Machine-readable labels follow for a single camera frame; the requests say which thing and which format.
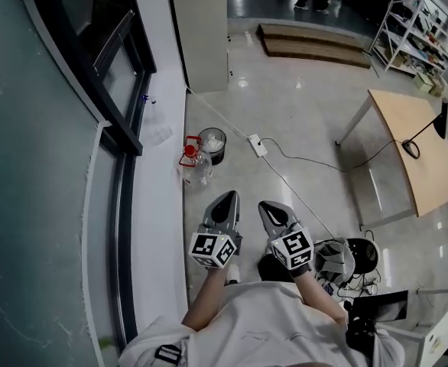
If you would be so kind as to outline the white metal shelf rack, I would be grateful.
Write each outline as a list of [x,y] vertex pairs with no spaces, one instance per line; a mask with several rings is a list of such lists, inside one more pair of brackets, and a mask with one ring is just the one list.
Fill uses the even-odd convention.
[[448,0],[388,0],[368,52],[411,76],[448,68]]

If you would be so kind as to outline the person's white shirt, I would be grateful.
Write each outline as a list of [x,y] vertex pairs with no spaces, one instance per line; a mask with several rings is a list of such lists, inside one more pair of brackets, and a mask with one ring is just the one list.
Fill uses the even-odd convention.
[[[156,360],[158,347],[181,349],[179,365]],[[201,331],[158,317],[123,351],[120,367],[403,367],[402,345],[384,330],[371,356],[350,348],[346,328],[305,305],[297,288],[279,282],[226,287],[219,312]]]

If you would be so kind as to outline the person's right forearm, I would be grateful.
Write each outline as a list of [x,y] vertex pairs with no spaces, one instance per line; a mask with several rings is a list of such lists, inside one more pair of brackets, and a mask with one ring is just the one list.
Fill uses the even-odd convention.
[[337,324],[347,327],[346,311],[321,287],[309,271],[295,277],[294,283],[306,305],[326,314]]

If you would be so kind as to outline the black round device white rim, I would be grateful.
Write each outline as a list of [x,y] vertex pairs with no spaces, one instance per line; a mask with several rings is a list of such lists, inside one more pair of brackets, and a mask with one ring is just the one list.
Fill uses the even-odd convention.
[[379,250],[374,241],[365,238],[347,239],[349,249],[355,260],[353,274],[368,274],[378,265]]

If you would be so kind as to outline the wooden floor platform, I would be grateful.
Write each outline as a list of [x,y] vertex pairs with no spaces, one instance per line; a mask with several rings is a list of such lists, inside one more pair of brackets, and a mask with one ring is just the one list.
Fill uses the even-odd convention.
[[259,24],[257,36],[269,57],[371,67],[362,44],[349,35],[283,24]]

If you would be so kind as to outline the black window frame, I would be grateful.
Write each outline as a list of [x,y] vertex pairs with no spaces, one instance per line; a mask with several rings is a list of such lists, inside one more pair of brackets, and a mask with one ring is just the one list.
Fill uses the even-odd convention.
[[93,170],[87,271],[99,343],[122,351],[137,333],[131,215],[156,65],[136,0],[24,1],[70,85],[106,123]]

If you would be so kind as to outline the black desk lamp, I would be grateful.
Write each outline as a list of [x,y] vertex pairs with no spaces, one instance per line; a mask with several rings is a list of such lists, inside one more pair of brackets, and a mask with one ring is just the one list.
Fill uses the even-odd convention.
[[433,126],[433,128],[435,129],[435,132],[438,134],[438,136],[444,140],[446,138],[447,115],[448,115],[448,98],[443,97],[441,111],[440,111],[439,115],[435,119],[433,119],[430,123],[428,123],[425,127],[423,127],[412,138],[402,141],[401,147],[404,149],[404,151],[409,156],[411,156],[413,159],[419,159],[420,158],[420,149],[414,139],[417,138],[421,133],[423,133],[430,126]]

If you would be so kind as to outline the clear plastic bottle blue cap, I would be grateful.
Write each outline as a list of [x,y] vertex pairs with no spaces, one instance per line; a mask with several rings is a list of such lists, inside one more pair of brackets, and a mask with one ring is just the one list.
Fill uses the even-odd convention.
[[157,103],[154,96],[144,94],[141,96],[144,101],[143,122],[147,125],[161,125],[165,121],[164,111]]

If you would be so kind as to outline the black trash bin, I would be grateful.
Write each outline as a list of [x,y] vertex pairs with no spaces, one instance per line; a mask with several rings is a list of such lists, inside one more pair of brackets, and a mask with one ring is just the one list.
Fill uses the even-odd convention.
[[199,136],[202,138],[203,150],[211,157],[212,165],[220,164],[225,157],[226,134],[219,128],[203,129]]

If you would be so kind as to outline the large clear red-handled water bottle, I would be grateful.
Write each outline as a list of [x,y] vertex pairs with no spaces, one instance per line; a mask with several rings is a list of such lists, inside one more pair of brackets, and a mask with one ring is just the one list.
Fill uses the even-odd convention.
[[188,135],[183,150],[177,157],[177,171],[184,183],[204,187],[213,175],[212,159],[203,149],[200,136]]

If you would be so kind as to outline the white power strip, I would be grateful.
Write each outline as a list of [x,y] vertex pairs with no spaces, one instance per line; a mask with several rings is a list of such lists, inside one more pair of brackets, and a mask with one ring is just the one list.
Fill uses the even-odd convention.
[[248,143],[251,145],[252,150],[258,158],[264,157],[268,151],[265,146],[261,143],[261,139],[257,134],[249,135],[247,137]]

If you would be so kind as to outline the wooden table white legs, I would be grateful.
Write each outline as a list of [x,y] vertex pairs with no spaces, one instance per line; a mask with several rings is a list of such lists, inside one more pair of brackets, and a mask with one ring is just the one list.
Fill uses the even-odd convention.
[[441,139],[430,126],[414,139],[420,149],[419,159],[413,159],[401,147],[402,141],[412,138],[439,115],[430,103],[422,98],[370,89],[362,106],[335,140],[335,145],[340,146],[348,138],[370,109],[375,110],[389,134],[388,144],[395,146],[410,207],[370,223],[361,221],[359,229],[362,231],[411,216],[421,217],[448,203],[448,140]]

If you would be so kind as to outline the person's black trousers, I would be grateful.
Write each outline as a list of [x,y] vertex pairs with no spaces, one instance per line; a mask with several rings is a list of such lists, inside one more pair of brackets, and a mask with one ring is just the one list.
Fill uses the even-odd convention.
[[294,282],[291,273],[273,254],[266,254],[260,259],[258,273],[262,281]]

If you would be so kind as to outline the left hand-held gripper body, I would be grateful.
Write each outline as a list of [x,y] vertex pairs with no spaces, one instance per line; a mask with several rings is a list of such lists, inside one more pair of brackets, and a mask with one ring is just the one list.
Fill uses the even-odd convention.
[[223,269],[233,255],[239,255],[242,236],[233,229],[208,229],[194,232],[188,255],[205,268]]

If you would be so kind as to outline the white cabinet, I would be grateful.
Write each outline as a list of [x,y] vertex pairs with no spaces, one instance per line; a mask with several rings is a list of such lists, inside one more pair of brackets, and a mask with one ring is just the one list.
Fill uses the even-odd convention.
[[227,0],[174,0],[174,7],[189,87],[227,89]]

